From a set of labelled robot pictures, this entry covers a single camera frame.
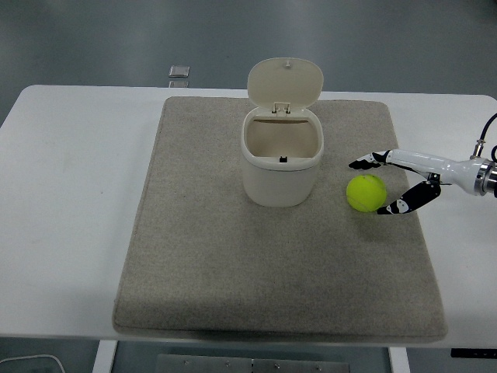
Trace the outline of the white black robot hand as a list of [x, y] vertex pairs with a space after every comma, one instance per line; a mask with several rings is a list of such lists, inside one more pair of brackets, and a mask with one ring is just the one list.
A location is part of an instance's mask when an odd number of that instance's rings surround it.
[[475, 185], [482, 165], [482, 161], [458, 162], [435, 155], [392, 149], [371, 152], [352, 161], [349, 167], [367, 170], [380, 166], [395, 166], [422, 176], [422, 182], [404, 192], [389, 205], [377, 210], [378, 214], [407, 214], [439, 197], [444, 185], [457, 185], [469, 194], [478, 194]]

